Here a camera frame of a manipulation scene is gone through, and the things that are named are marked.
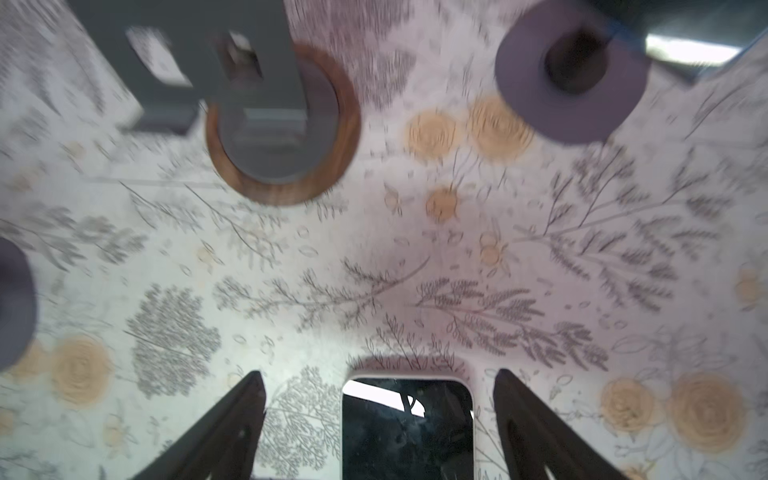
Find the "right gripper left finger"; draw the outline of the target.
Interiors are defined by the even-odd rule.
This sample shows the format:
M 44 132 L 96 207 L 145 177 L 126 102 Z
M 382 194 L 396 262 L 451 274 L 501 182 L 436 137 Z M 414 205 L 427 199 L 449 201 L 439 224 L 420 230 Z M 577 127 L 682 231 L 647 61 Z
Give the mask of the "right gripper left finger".
M 242 479 L 252 475 L 266 416 L 262 375 L 251 371 L 138 479 Z

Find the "black phone stand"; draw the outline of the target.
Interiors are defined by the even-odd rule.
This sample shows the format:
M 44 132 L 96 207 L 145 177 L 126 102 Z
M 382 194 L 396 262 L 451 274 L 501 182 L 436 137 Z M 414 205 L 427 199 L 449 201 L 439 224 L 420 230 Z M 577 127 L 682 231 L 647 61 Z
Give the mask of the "black phone stand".
M 345 480 L 475 477 L 474 402 L 450 377 L 357 376 L 342 388 Z

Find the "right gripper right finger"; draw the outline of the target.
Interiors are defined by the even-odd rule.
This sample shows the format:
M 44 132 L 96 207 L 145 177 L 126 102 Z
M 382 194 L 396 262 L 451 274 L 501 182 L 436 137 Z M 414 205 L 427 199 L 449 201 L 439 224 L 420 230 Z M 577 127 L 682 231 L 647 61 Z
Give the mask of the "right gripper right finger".
M 512 479 L 625 478 L 511 371 L 498 371 L 493 401 Z

